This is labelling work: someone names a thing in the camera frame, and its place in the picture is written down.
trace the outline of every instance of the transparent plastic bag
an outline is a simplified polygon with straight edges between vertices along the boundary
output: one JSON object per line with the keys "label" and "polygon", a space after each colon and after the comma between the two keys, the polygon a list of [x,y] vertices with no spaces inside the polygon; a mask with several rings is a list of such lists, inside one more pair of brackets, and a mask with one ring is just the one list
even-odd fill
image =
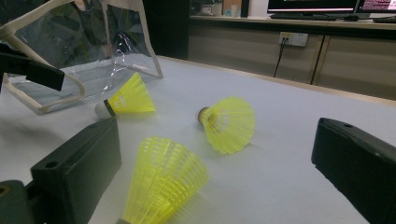
{"label": "transparent plastic bag", "polygon": [[0,41],[65,72],[61,91],[8,74],[4,85],[46,113],[114,94],[134,72],[163,77],[141,0],[51,0],[0,27]]}

